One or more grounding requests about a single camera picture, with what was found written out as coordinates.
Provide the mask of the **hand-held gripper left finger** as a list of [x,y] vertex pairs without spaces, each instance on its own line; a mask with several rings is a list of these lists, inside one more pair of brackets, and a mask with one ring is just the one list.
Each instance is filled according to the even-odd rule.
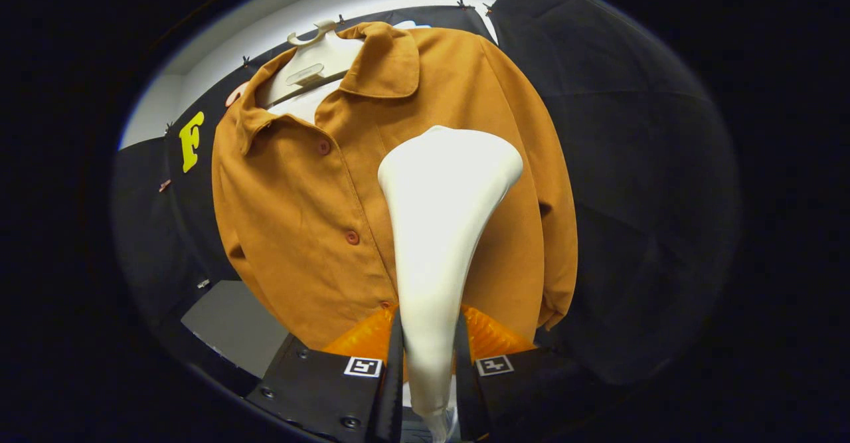
[[389,318],[383,357],[340,355],[286,338],[246,397],[297,442],[398,442],[402,432],[404,335]]

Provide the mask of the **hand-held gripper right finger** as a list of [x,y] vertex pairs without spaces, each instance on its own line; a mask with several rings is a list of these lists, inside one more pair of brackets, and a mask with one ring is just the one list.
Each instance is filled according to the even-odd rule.
[[560,442],[614,403],[614,387],[576,359],[469,305],[456,328],[455,370],[464,441]]

